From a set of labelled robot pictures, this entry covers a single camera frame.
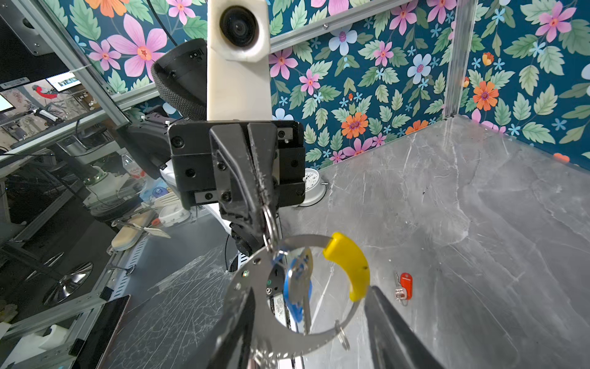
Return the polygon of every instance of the red key fob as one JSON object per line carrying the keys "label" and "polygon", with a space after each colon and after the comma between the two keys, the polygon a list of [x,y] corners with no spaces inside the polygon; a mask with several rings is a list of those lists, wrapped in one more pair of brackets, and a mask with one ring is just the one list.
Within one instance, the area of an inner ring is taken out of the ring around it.
{"label": "red key fob", "polygon": [[406,300],[410,300],[412,298],[412,281],[412,276],[409,273],[402,273],[401,277],[399,278],[399,284],[401,284],[402,287],[406,289],[408,294]]}

